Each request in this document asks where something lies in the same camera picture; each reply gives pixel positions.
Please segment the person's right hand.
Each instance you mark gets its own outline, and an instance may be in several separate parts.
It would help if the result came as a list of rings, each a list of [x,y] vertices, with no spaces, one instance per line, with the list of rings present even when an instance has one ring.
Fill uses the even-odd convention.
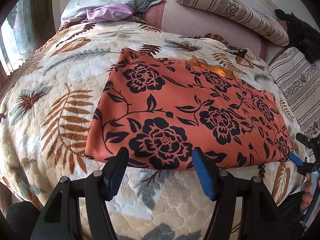
[[[313,200],[313,196],[311,195],[311,191],[313,189],[313,185],[310,182],[310,173],[306,174],[306,181],[302,186],[303,195],[302,195],[302,202],[300,205],[300,210],[304,211],[310,205],[311,201]]]

